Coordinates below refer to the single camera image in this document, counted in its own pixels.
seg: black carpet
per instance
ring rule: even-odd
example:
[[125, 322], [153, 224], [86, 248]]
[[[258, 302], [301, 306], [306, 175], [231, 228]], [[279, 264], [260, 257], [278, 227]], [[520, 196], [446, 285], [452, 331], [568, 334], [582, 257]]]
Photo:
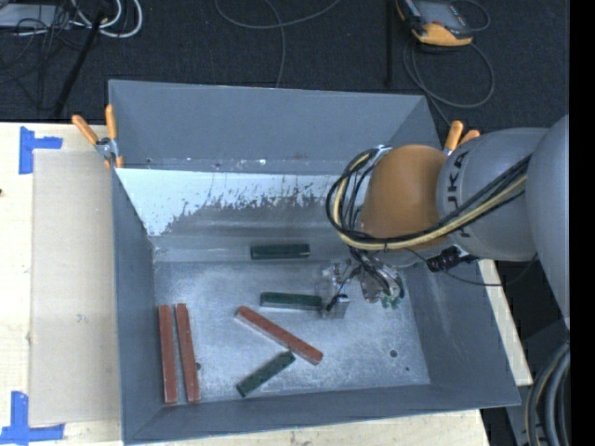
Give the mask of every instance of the black carpet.
[[[16, 1], [59, 3], [72, 10], [68, 0]], [[77, 0], [89, 17], [98, 1]], [[126, 26], [120, 31], [129, 31], [138, 16], [130, 1], [123, 1]], [[17, 36], [14, 28], [2, 29], [0, 121], [69, 122], [74, 113], [81, 113], [91, 124], [103, 124], [110, 79], [422, 94], [403, 66], [412, 37], [398, 19], [387, 74], [386, 0], [340, 0], [324, 14], [306, 18], [335, 1], [218, 0], [225, 15], [244, 25], [239, 26], [221, 16], [216, 0], [139, 0], [139, 33], [96, 39], [58, 116], [58, 97], [89, 31], [72, 27]], [[448, 129], [443, 116], [483, 132], [554, 125], [569, 112], [570, 0], [472, 1], [484, 8], [489, 20], [470, 2], [457, 5], [470, 26], [489, 21], [474, 39], [480, 51], [467, 46], [442, 54], [416, 52], [426, 88], [460, 106], [430, 106], [441, 141]], [[283, 31], [245, 27], [275, 25], [279, 20], [304, 21], [284, 26]], [[479, 107], [466, 107], [489, 94], [490, 68], [493, 94]], [[390, 87], [385, 85], [387, 77]], [[501, 263], [498, 268], [502, 275], [512, 276], [522, 266]], [[559, 317], [538, 264], [510, 287], [507, 296], [522, 339]], [[503, 411], [483, 414], [493, 444], [514, 444]]]

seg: wooden bar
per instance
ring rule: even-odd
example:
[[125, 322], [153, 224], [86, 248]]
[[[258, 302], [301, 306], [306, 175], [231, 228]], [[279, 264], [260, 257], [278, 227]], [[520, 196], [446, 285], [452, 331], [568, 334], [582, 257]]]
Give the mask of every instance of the wooden bar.
[[164, 402], [171, 405], [178, 401], [176, 379], [176, 356], [174, 352], [174, 322], [170, 306], [159, 306], [159, 335], [161, 339], [161, 363], [164, 376]]
[[201, 398], [196, 373], [196, 359], [192, 344], [190, 317], [186, 304], [176, 304], [176, 321], [178, 322], [179, 354], [182, 358], [182, 372], [188, 403], [196, 403]]
[[312, 365], [318, 365], [323, 359], [323, 352], [304, 342], [302, 339], [296, 337], [290, 332], [287, 332], [280, 325], [277, 325], [265, 317], [262, 317], [251, 308], [241, 306], [237, 310], [235, 317], [239, 321], [242, 321], [254, 329], [262, 332], [275, 342], [278, 342], [282, 346], [289, 348], [292, 352], [299, 355], [302, 359], [309, 361]]

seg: cable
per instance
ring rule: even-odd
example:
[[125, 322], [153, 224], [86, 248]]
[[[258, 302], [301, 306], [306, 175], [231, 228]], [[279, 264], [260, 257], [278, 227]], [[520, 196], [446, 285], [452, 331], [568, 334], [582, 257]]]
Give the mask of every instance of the cable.
[[559, 370], [567, 370], [570, 365], [570, 343], [564, 342], [559, 346], [548, 361], [539, 371], [537, 378], [527, 396], [525, 403], [525, 428], [531, 446], [539, 446], [541, 443], [537, 437], [537, 405], [541, 399], [541, 395], [548, 386], [550, 378], [554, 375], [558, 376]]
[[283, 71], [284, 71], [284, 65], [285, 65], [285, 54], [286, 54], [286, 43], [285, 43], [285, 31], [284, 28], [290, 25], [296, 25], [298, 23], [303, 23], [304, 21], [308, 21], [308, 20], [312, 20], [315, 19], [317, 17], [320, 17], [321, 15], [323, 15], [324, 13], [328, 12], [329, 10], [331, 10], [334, 6], [336, 6], [339, 2], [341, 2], [341, 0], [335, 0], [331, 5], [329, 5], [328, 7], [326, 7], [325, 9], [316, 12], [312, 15], [309, 15], [307, 17], [304, 18], [300, 18], [297, 20], [292, 20], [292, 21], [286, 21], [283, 22], [281, 20], [281, 16], [279, 15], [279, 12], [277, 11], [277, 9], [274, 7], [274, 5], [269, 1], [269, 0], [262, 0], [264, 3], [266, 3], [269, 8], [271, 9], [272, 13], [275, 15], [275, 18], [277, 19], [277, 23], [274, 25], [251, 25], [251, 24], [247, 24], [247, 23], [242, 23], [240, 21], [234, 20], [230, 17], [228, 17], [219, 7], [219, 1], [215, 0], [215, 9], [217, 10], [217, 12], [219, 13], [219, 15], [227, 20], [229, 23], [233, 23], [234, 25], [240, 26], [242, 28], [247, 28], [249, 30], [272, 30], [272, 29], [276, 29], [278, 28], [281, 31], [281, 45], [282, 45], [282, 50], [281, 50], [281, 64], [279, 66], [279, 72], [277, 75], [277, 80], [275, 82], [275, 87], [279, 87], [280, 83], [281, 83], [281, 79], [283, 77]]
[[[424, 263], [428, 263], [428, 260], [422, 256], [420, 253], [418, 253], [417, 251], [411, 249], [411, 248], [404, 248], [405, 250], [407, 250], [409, 253], [417, 256], [419, 259], [421, 259]], [[455, 274], [453, 274], [452, 272], [449, 272], [448, 270], [441, 270], [438, 272], [442, 272], [444, 274], [446, 274], [447, 276], [450, 276], [451, 278], [456, 279], [457, 281], [461, 281], [461, 282], [466, 282], [467, 284], [473, 284], [476, 286], [488, 286], [488, 287], [510, 287], [512, 284], [514, 284], [515, 282], [518, 282], [520, 279], [522, 279], [522, 277], [529, 272], [529, 269], [531, 269], [531, 267], [535, 264], [535, 262], [537, 261], [537, 254], [535, 254], [527, 263], [527, 265], [523, 268], [523, 270], [521, 271], [520, 274], [518, 274], [515, 278], [512, 279], [512, 281], [509, 282], [476, 282], [476, 281], [472, 281], [470, 279], [464, 279], [464, 278], [460, 278], [458, 276], [456, 276]]]
[[483, 30], [487, 29], [490, 26], [490, 24], [492, 23], [492, 19], [490, 18], [490, 14], [488, 13], [488, 11], [485, 9], [485, 7], [483, 5], [480, 5], [475, 0], [450, 0], [448, 3], [453, 4], [454, 2], [467, 2], [467, 3], [473, 4], [483, 12], [483, 14], [485, 16], [486, 23], [483, 26], [478, 27], [478, 28], [470, 28], [472, 32], [474, 32], [474, 33], [482, 32]]
[[[333, 184], [326, 198], [326, 213], [327, 217], [331, 221], [331, 224], [336, 228], [339, 237], [341, 238], [341, 240], [343, 240], [344, 243], [362, 250], [385, 251], [402, 249], [405, 247], [414, 246], [416, 244], [432, 241], [440, 236], [443, 236], [444, 234], [447, 234], [453, 230], [462, 227], [466, 223], [469, 223], [475, 218], [477, 218], [479, 215], [486, 213], [488, 210], [491, 210], [497, 207], [499, 204], [505, 202], [506, 198], [510, 194], [512, 194], [516, 189], [518, 189], [526, 180], [526, 166], [528, 165], [528, 161], [530, 159], [530, 156], [527, 156], [521, 161], [519, 161], [517, 164], [512, 166], [507, 172], [503, 173], [491, 184], [488, 184], [488, 186], [480, 190], [480, 192], [478, 192], [476, 195], [474, 195], [461, 206], [459, 206], [459, 209], [456, 210], [456, 213], [453, 212], [449, 214], [446, 219], [441, 220], [432, 229], [422, 231], [419, 233], [413, 233], [402, 237], [382, 239], [371, 237], [369, 235], [366, 235], [365, 233], [345, 230], [345, 227], [341, 226], [340, 224], [339, 209], [341, 201], [343, 200], [343, 195], [345, 193], [346, 186], [349, 183], [350, 174], [354, 171], [357, 171], [357, 169], [360, 168], [360, 165], [366, 163], [368, 159], [370, 159], [370, 157], [372, 157], [371, 152], [364, 152], [364, 154], [359, 159], [357, 159], [352, 165], [348, 165], [346, 173], [344, 173], [339, 178], [339, 180], [337, 180]], [[500, 187], [495, 186], [495, 182], [497, 181], [502, 182]], [[490, 196], [487, 200], [479, 204], [477, 207], [469, 210], [467, 213], [460, 215], [460, 213], [462, 213], [463, 208], [466, 209], [472, 203], [477, 202], [480, 198], [480, 196], [478, 195], [483, 196], [486, 192], [488, 192], [488, 188], [489, 190], [497, 188], [501, 191], [497, 195]], [[331, 209], [331, 199], [335, 190], [337, 190], [337, 195], [335, 196], [335, 200], [332, 203]]]
[[551, 380], [548, 385], [548, 393], [546, 395], [545, 405], [545, 424], [546, 433], [548, 434], [549, 446], [560, 446], [558, 439], [558, 433], [556, 431], [556, 396], [558, 393], [558, 387], [562, 381], [562, 378], [568, 371], [570, 366], [570, 350], [564, 354], [560, 365], [556, 368], [555, 372], [551, 376]]
[[[475, 0], [450, 0], [448, 3], [450, 5], [454, 2], [471, 3], [471, 4], [475, 5], [477, 8], [479, 8], [482, 11], [482, 13], [484, 14], [486, 23], [482, 27], [471, 28], [471, 30], [473, 32], [475, 32], [475, 33], [482, 32], [491, 25], [492, 19], [490, 17], [490, 14], [485, 9], [485, 7], [480, 5]], [[459, 103], [459, 102], [454, 102], [454, 101], [448, 100], [448, 99], [438, 96], [434, 92], [430, 91], [428, 89], [428, 87], [426, 86], [426, 84], [424, 83], [424, 81], [421, 77], [419, 68], [417, 67], [416, 47], [413, 46], [413, 43], [415, 43], [415, 42], [416, 42], [415, 37], [411, 37], [410, 40], [405, 45], [405, 47], [403, 48], [403, 66], [404, 66], [407, 74], [409, 75], [409, 77], [426, 94], [428, 100], [430, 101], [430, 103], [432, 104], [432, 106], [434, 107], [436, 112], [438, 112], [440, 117], [446, 122], [447, 125], [450, 125], [451, 121], [446, 117], [443, 110], [438, 105], [438, 102], [441, 102], [442, 104], [445, 104], [446, 106], [450, 106], [450, 107], [454, 107], [454, 108], [458, 108], [458, 109], [475, 109], [475, 108], [478, 108], [478, 107], [482, 106], [483, 104], [485, 104], [494, 95], [494, 92], [496, 90], [496, 77], [494, 74], [494, 68], [493, 68], [492, 63], [490, 62], [489, 58], [487, 58], [487, 56], [474, 43], [469, 43], [469, 46], [480, 55], [483, 62], [485, 63], [485, 66], [487, 67], [487, 69], [489, 71], [490, 87], [489, 87], [489, 90], [488, 90], [486, 96], [484, 98], [482, 98], [481, 100], [479, 100], [478, 102], [465, 104], [465, 103]], [[420, 46], [419, 48], [422, 48], [422, 47], [430, 48], [431, 47], [431, 46], [426, 46], [424, 44], [421, 44], [421, 45], [422, 46]], [[436, 50], [436, 51], [439, 51], [441, 54], [444, 54], [445, 51], [447, 51], [447, 50], [442, 49], [442, 50]], [[411, 60], [411, 65], [413, 66], [413, 69], [410, 67], [410, 65], [407, 61], [407, 57], [409, 57], [409, 59]]]
[[[137, 11], [138, 18], [137, 18], [137, 24], [134, 27], [134, 29], [127, 33], [115, 33], [115, 32], [109, 32], [109, 31], [105, 30], [105, 28], [111, 27], [115, 23], [117, 23], [122, 16], [122, 2], [120, 0], [114, 0], [114, 1], [117, 5], [117, 13], [116, 13], [115, 17], [113, 17], [113, 19], [108, 20], [105, 23], [101, 23], [101, 25], [99, 26], [99, 32], [102, 35], [108, 36], [110, 38], [129, 38], [131, 36], [134, 36], [142, 28], [143, 16], [142, 16], [142, 7], [140, 5], [140, 1], [132, 0], [132, 2], [134, 3], [135, 9]], [[75, 15], [83, 21], [83, 23], [81, 23], [80, 21], [72, 20], [71, 24], [78, 25], [78, 26], [84, 26], [85, 28], [90, 29], [93, 26], [93, 23], [91, 22], [90, 19], [88, 19], [86, 17], [86, 15], [83, 13], [83, 11], [81, 11], [81, 9], [78, 5], [78, 2], [76, 0], [71, 0], [71, 3], [73, 4], [73, 6], [75, 8]]]
[[286, 21], [286, 22], [281, 22], [281, 23], [277, 23], [275, 25], [249, 25], [247, 23], [242, 23], [240, 21], [234, 20], [230, 17], [228, 17], [227, 15], [225, 15], [221, 9], [219, 8], [219, 4], [218, 4], [218, 0], [215, 0], [215, 9], [217, 10], [217, 12], [219, 13], [219, 15], [221, 17], [223, 17], [225, 20], [227, 20], [230, 23], [233, 23], [234, 25], [237, 26], [241, 26], [244, 28], [248, 28], [251, 30], [272, 30], [274, 28], [280, 28], [280, 27], [286, 27], [286, 26], [290, 26], [290, 25], [296, 25], [298, 23], [303, 23], [304, 21], [308, 21], [308, 20], [312, 20], [315, 19], [317, 17], [320, 17], [321, 15], [323, 15], [324, 13], [328, 12], [329, 10], [331, 10], [333, 7], [335, 7], [338, 3], [340, 3], [341, 0], [335, 0], [331, 5], [329, 5], [328, 7], [326, 7], [325, 9], [318, 11], [312, 15], [309, 15], [307, 17], [303, 17], [297, 20], [292, 20], [292, 21]]
[[[405, 70], [407, 71], [407, 74], [412, 79], [412, 81], [426, 94], [426, 96], [428, 97], [428, 99], [430, 100], [430, 102], [432, 103], [434, 108], [436, 109], [436, 111], [440, 114], [440, 116], [444, 119], [444, 121], [448, 125], [450, 125], [450, 121], [444, 115], [442, 109], [438, 106], [436, 101], [439, 101], [439, 102], [441, 102], [447, 106], [453, 107], [453, 108], [476, 109], [476, 108], [482, 106], [483, 104], [485, 104], [494, 95], [494, 92], [496, 90], [496, 76], [494, 74], [494, 67], [492, 66], [492, 63], [487, 58], [485, 53], [483, 53], [479, 49], [479, 47], [473, 43], [469, 43], [469, 46], [480, 55], [480, 57], [482, 58], [483, 62], [485, 63], [485, 65], [488, 69], [488, 72], [489, 72], [490, 88], [489, 88], [487, 94], [478, 102], [464, 104], [464, 103], [459, 103], [459, 102], [454, 102], [454, 101], [448, 100], [448, 99], [438, 96], [436, 93], [430, 91], [428, 89], [428, 87], [426, 86], [426, 84], [424, 83], [421, 73], [419, 71], [419, 68], [417, 67], [416, 46], [414, 46], [415, 42], [416, 42], [416, 39], [414, 37], [411, 37], [407, 41], [407, 44], [405, 45], [405, 47], [403, 49], [403, 66], [405, 67]], [[407, 62], [407, 56], [409, 56], [409, 58], [411, 60], [413, 69], [410, 68], [409, 63]]]
[[514, 180], [519, 175], [526, 173], [526, 169], [528, 167], [529, 160], [531, 158], [531, 155], [527, 155], [526, 157], [521, 159], [518, 163], [516, 163], [511, 168], [509, 168], [506, 172], [502, 173], [500, 176], [495, 178], [492, 182], [488, 183], [485, 187], [483, 187], [483, 189], [479, 190], [474, 195], [469, 197], [469, 199], [466, 200], [463, 204], [461, 204], [457, 209], [450, 212], [448, 215], [443, 217], [438, 223], [435, 223], [433, 226], [429, 227], [427, 230], [419, 231], [417, 233], [410, 233], [408, 235], [398, 236], [395, 238], [379, 239], [379, 238], [370, 236], [367, 233], [362, 233], [360, 231], [346, 230], [345, 227], [338, 224], [335, 221], [335, 219], [333, 218], [333, 215], [331, 214], [331, 199], [332, 199], [333, 193], [337, 190], [336, 199], [339, 198], [339, 209], [340, 209], [340, 206], [343, 204], [342, 202], [343, 202], [343, 198], [345, 195], [344, 191], [339, 192], [339, 189], [341, 189], [341, 185], [343, 185], [345, 181], [349, 181], [351, 174], [363, 169], [366, 164], [369, 164], [370, 160], [372, 161], [372, 164], [375, 164], [377, 162], [377, 160], [375, 160], [375, 158], [377, 159], [378, 156], [381, 155], [381, 152], [380, 152], [381, 150], [382, 149], [371, 149], [368, 151], [364, 151], [364, 152], [360, 153], [359, 155], [357, 155], [356, 157], [354, 157], [353, 160], [347, 165], [347, 168], [344, 170], [341, 177], [331, 186], [331, 189], [328, 192], [327, 197], [326, 197], [326, 204], [325, 204], [326, 216], [328, 217], [328, 219], [331, 222], [331, 224], [333, 225], [333, 227], [338, 232], [349, 235], [349, 236], [351, 236], [351, 238], [357, 239], [360, 241], [376, 241], [376, 242], [384, 242], [384, 243], [407, 241], [407, 240], [411, 240], [417, 236], [427, 234], [427, 233], [431, 232], [432, 230], [436, 230], [436, 229], [442, 227], [444, 224], [446, 224], [450, 220], [455, 219], [457, 216], [459, 216], [461, 213], [463, 213], [465, 210], [467, 210], [469, 207], [471, 207], [474, 203], [478, 202], [485, 194], [489, 193], [490, 190], [497, 189], [498, 186], [505, 187], [509, 184], [509, 182], [511, 180]]
[[558, 423], [562, 435], [562, 442], [564, 446], [570, 445], [570, 437], [568, 435], [568, 428], [566, 427], [566, 408], [564, 403], [566, 402], [566, 382], [570, 377], [570, 367], [564, 372], [564, 377], [558, 391]]

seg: green block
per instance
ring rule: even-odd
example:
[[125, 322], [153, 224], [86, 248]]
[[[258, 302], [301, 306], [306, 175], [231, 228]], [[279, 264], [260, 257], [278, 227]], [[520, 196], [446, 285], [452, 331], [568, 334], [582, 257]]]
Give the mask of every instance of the green block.
[[303, 259], [310, 255], [309, 244], [262, 244], [250, 247], [252, 259]]
[[319, 295], [262, 293], [260, 305], [264, 308], [295, 308], [300, 310], [318, 310], [323, 306]]
[[294, 354], [287, 350], [286, 352], [277, 355], [274, 359], [247, 376], [235, 387], [240, 392], [242, 397], [246, 397], [252, 391], [260, 387], [262, 384], [268, 382], [283, 369], [291, 365], [295, 359], [296, 357]]

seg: electronic device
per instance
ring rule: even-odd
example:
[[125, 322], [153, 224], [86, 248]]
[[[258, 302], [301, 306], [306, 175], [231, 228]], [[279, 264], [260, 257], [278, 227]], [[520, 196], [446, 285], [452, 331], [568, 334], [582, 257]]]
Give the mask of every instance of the electronic device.
[[464, 46], [473, 41], [473, 30], [460, 11], [443, 0], [395, 0], [397, 13], [421, 43]]

